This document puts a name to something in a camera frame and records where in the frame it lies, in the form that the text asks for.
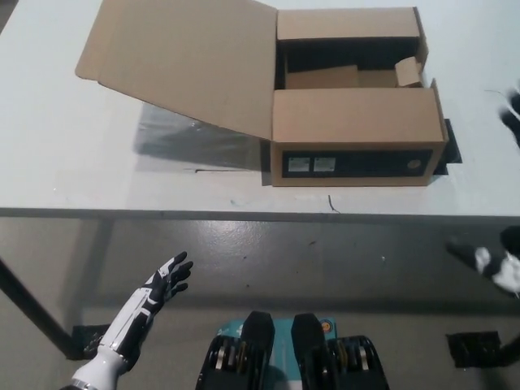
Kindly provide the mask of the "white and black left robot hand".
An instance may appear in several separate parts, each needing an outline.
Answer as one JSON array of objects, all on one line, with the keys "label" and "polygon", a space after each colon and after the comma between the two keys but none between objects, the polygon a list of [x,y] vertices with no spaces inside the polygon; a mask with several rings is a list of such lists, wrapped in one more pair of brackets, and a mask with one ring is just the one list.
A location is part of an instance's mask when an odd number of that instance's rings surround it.
[{"label": "white and black left robot hand", "polygon": [[125,302],[101,338],[96,356],[81,366],[67,389],[116,389],[119,378],[137,363],[154,317],[183,292],[193,262],[185,252],[160,266]]}]

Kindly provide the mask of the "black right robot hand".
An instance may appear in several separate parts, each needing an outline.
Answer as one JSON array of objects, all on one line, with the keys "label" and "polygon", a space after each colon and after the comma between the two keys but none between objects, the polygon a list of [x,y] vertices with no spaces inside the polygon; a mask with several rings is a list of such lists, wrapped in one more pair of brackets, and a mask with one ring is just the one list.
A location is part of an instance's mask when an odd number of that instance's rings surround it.
[{"label": "black right robot hand", "polygon": [[[519,146],[519,86],[509,89],[505,98],[507,106],[498,110],[502,125],[508,129]],[[492,249],[486,245],[476,245],[451,236],[444,243],[448,254],[460,263],[493,283],[506,295],[519,298],[519,225],[503,228],[499,233],[500,246]]]}]

